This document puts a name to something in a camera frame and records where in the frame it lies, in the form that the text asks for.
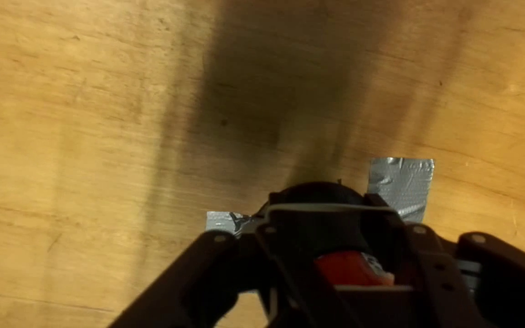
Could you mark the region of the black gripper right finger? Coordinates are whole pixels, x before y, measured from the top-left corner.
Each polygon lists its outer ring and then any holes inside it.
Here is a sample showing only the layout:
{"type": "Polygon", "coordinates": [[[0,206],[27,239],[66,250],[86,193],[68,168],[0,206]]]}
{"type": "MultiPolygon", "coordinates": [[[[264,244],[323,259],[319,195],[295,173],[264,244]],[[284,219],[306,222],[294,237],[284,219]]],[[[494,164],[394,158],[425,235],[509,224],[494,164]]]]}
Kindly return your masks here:
{"type": "Polygon", "coordinates": [[[423,301],[428,328],[525,328],[525,251],[481,231],[443,240],[425,224],[401,233],[401,284],[423,301]]]}

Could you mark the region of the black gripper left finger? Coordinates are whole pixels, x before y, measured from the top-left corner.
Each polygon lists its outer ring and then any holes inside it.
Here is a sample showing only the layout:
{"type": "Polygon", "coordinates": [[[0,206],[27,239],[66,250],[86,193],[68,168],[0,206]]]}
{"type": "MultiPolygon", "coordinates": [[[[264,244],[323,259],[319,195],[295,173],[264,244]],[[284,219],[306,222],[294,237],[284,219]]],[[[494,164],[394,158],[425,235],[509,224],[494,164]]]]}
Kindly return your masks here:
{"type": "Polygon", "coordinates": [[[341,293],[272,224],[233,237],[206,231],[109,328],[213,328],[255,292],[268,328],[354,326],[341,293]]]}

